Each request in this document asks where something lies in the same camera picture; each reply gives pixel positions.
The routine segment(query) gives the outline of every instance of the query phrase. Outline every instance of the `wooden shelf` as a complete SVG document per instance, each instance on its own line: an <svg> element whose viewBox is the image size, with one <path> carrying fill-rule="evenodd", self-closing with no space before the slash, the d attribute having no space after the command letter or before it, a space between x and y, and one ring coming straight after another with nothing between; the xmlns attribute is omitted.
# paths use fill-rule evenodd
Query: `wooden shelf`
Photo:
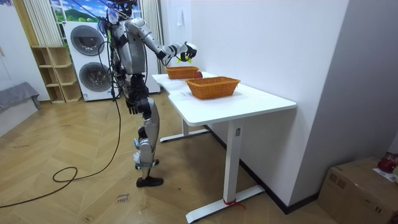
<svg viewBox="0 0 398 224"><path fill-rule="evenodd" d="M68 85L74 85L77 81L73 81L73 82L66 82L66 83L61 83L61 86L68 86Z"/></svg>
<svg viewBox="0 0 398 224"><path fill-rule="evenodd" d="M56 48L56 47L65 47L65 46L38 46L38 45L33 45L33 46L30 46L30 47L32 47L32 48Z"/></svg>
<svg viewBox="0 0 398 224"><path fill-rule="evenodd" d="M54 67L72 65L68 49L66 47L47 48L51 57Z"/></svg>
<svg viewBox="0 0 398 224"><path fill-rule="evenodd" d="M61 85L72 85L76 82L75 70L73 67L56 68L55 73Z"/></svg>
<svg viewBox="0 0 398 224"><path fill-rule="evenodd" d="M51 103L64 103L65 99L63 97L62 91L59 86L47 87L47 91L50 95Z"/></svg>
<svg viewBox="0 0 398 224"><path fill-rule="evenodd" d="M53 68L41 68L40 67L39 70L42 75L44 85L46 87L59 86L58 78L55 76L55 72L54 72Z"/></svg>
<svg viewBox="0 0 398 224"><path fill-rule="evenodd" d="M52 68L52 65L39 65L39 68Z"/></svg>
<svg viewBox="0 0 398 224"><path fill-rule="evenodd" d="M55 86L60 86L58 83L49 83L45 87L55 87Z"/></svg>
<svg viewBox="0 0 398 224"><path fill-rule="evenodd" d="M81 98L75 69L65 46L31 46L52 103L76 102Z"/></svg>
<svg viewBox="0 0 398 224"><path fill-rule="evenodd" d="M68 64L68 65L55 65L54 68L67 68L67 67L71 67L72 63Z"/></svg>
<svg viewBox="0 0 398 224"><path fill-rule="evenodd" d="M62 86L62 91L66 102L76 102L81 98L79 85L77 82L74 85Z"/></svg>
<svg viewBox="0 0 398 224"><path fill-rule="evenodd" d="M32 48L33 56L39 68L52 68L50 55L46 48Z"/></svg>

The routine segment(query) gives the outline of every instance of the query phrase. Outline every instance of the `washing machine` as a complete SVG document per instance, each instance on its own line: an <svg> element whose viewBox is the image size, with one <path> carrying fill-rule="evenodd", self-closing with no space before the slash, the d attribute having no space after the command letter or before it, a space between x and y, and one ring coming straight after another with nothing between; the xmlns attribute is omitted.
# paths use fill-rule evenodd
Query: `washing machine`
<svg viewBox="0 0 398 224"><path fill-rule="evenodd" d="M111 99L108 45L102 44L106 38L97 30L97 23L66 22L63 28L83 99Z"/></svg>

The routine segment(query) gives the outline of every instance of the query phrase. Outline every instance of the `wicker basket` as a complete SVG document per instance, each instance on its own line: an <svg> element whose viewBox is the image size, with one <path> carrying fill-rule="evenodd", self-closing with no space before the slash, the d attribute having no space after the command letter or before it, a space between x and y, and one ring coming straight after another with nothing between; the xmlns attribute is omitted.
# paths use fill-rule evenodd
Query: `wicker basket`
<svg viewBox="0 0 398 224"><path fill-rule="evenodd" d="M195 72L197 72L199 68L194 66L189 67L166 67L167 74L169 75L169 79L178 79L178 78L194 78Z"/></svg>
<svg viewBox="0 0 398 224"><path fill-rule="evenodd" d="M228 77L196 78L186 80L192 94L199 99L231 96L240 80Z"/></svg>

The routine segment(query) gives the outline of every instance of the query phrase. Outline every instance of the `wooden floor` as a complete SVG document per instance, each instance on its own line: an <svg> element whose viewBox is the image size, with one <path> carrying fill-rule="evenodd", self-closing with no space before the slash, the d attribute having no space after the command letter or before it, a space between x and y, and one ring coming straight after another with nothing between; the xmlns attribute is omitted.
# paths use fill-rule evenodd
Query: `wooden floor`
<svg viewBox="0 0 398 224"><path fill-rule="evenodd" d="M167 94L153 95L161 118L160 137L181 133L180 116ZM134 137L141 116L130 115L123 100L122 134L113 163L95 177L79 180L49 197L0 209L0 223L186 223L190 210L223 196L225 150L210 134L158 143L160 164L151 174L164 185L137 189L140 172L134 169ZM68 166L78 176L102 169L117 141L118 114L111 101L43 104L42 109L0 138L0 204L46 194L63 184L53 174ZM71 178L73 171L59 178ZM240 169L238 190L255 185ZM261 194L198 223L335 223L316 203L284 215Z"/></svg>

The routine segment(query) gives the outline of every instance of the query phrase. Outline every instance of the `floor baseboard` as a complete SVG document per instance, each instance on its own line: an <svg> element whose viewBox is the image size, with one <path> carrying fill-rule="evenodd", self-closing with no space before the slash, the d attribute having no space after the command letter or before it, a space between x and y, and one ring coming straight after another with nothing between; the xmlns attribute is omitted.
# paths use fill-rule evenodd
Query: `floor baseboard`
<svg viewBox="0 0 398 224"><path fill-rule="evenodd" d="M223 142L223 140L220 139L220 137L217 136L216 133L209 128L209 126L204 125L204 127L209 130L210 134L218 141L220 145L224 149L226 149L226 144ZM264 190L266 190L268 196L278 205L278 207L285 213L285 215L288 215L291 212L294 212L295 210L303 207L304 205L309 204L310 202L313 202L318 198L319 193L313 194L299 202L294 203L293 205L287 206L285 203L278 197L276 194L258 177L253 170L251 170L248 165L246 165L241 159L239 160L239 165L253 178L254 181L258 185L260 185Z"/></svg>

